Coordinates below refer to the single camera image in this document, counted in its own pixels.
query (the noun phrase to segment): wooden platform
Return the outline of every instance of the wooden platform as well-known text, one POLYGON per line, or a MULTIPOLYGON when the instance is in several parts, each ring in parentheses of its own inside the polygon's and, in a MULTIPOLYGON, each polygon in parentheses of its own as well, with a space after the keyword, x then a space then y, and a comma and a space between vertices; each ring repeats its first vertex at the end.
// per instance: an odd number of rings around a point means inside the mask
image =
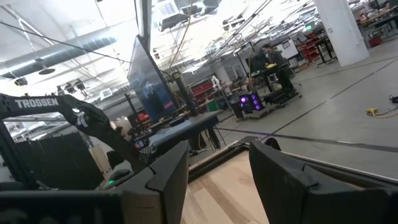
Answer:
POLYGON ((181 224, 269 223, 247 151, 188 185, 181 224))

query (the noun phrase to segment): gray floor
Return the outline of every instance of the gray floor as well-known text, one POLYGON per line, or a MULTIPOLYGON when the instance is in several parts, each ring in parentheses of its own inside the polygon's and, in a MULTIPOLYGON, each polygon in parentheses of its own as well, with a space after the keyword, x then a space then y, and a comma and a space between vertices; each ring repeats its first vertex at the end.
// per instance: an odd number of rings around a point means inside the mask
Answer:
POLYGON ((365 111, 398 106, 389 102, 398 95, 398 40, 370 54, 349 67, 334 62, 298 73, 293 82, 302 84, 303 98, 259 121, 227 119, 218 125, 228 129, 221 135, 228 144, 276 134, 283 151, 398 179, 398 116, 376 119, 365 111))

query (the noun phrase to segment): robotic arm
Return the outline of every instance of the robotic arm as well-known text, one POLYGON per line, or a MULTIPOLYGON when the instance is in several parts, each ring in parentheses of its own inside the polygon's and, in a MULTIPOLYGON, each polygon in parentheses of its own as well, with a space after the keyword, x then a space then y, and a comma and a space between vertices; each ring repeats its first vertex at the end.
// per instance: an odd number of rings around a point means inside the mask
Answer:
POLYGON ((79 131, 98 138, 120 153, 125 160, 130 162, 134 173, 146 167, 139 161, 139 151, 114 131, 108 117, 92 104, 80 101, 71 95, 18 97, 0 94, 0 119, 2 120, 9 117, 53 112, 61 113, 79 131))

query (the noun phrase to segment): white column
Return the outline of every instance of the white column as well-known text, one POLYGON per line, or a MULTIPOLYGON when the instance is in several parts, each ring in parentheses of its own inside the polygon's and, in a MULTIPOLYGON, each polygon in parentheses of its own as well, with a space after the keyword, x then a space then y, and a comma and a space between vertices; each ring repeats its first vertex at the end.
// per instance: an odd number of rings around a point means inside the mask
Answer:
POLYGON ((341 66, 369 57, 347 0, 314 0, 341 66))

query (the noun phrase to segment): large display screen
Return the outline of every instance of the large display screen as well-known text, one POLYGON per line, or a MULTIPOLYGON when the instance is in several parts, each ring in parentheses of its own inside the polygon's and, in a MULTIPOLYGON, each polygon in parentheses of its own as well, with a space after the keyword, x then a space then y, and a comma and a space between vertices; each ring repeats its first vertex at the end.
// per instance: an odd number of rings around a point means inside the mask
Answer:
POLYGON ((127 79, 152 121, 176 110, 172 94, 139 36, 134 41, 127 79))

